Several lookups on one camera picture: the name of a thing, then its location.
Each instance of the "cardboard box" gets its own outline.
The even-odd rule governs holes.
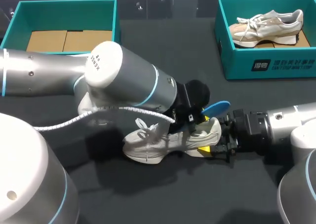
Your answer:
[[[109,40],[112,40],[112,31],[34,31],[26,51],[90,52]]]
[[[275,10],[304,13],[303,31],[295,46],[239,49],[229,26],[237,17],[251,18]],[[316,77],[316,0],[219,0],[215,36],[226,79]]]
[[[71,55],[107,40],[120,41],[116,0],[20,1],[0,48]]]

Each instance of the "shoe tongue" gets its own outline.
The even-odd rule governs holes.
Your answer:
[[[274,10],[271,10],[269,13],[266,13],[264,15],[262,15],[264,20],[267,20],[269,18],[274,18],[277,16],[277,13]]]

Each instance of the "metal robot arm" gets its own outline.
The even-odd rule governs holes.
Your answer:
[[[295,166],[283,177],[277,192],[285,224],[316,222],[316,119],[291,133]]]
[[[238,148],[291,144],[295,166],[279,184],[279,212],[285,224],[316,223],[316,103],[265,113],[236,110],[228,121]]]
[[[136,107],[175,120],[169,132],[204,121],[208,87],[186,84],[119,44],[106,41],[88,57],[0,51],[2,96],[74,95],[78,113],[102,107]]]
[[[233,114],[232,134],[239,147],[254,148],[253,146],[256,146],[256,148],[264,149],[268,146],[290,144],[291,133],[294,129],[316,119],[316,103],[249,114],[245,114],[243,110],[235,110]],[[310,148],[292,148],[294,160],[299,161],[304,159],[312,149],[316,149],[316,144]]]

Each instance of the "dark gray table surface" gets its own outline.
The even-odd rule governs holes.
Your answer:
[[[311,79],[226,81],[213,25],[214,19],[122,21],[122,44],[179,82],[205,82],[210,103],[228,100],[231,110],[264,111],[316,100]],[[1,98],[0,112],[33,125],[54,124],[77,113],[71,96]],[[238,153],[227,164],[171,154],[147,166],[121,154],[120,141],[136,129],[134,121],[121,118],[118,127],[122,132],[91,133],[78,123],[44,134],[63,165],[73,165],[67,170],[79,191],[79,224],[282,223],[277,184],[288,167],[275,155]]]

